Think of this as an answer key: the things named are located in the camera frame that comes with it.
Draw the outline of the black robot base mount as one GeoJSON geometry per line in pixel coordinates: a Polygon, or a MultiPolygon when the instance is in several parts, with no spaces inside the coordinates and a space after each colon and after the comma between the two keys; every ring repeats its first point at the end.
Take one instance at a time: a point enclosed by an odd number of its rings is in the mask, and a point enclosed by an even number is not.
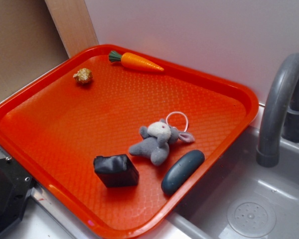
{"type": "Polygon", "coordinates": [[[0,159],[0,236],[22,221],[33,186],[32,176],[14,158],[0,159]]]}

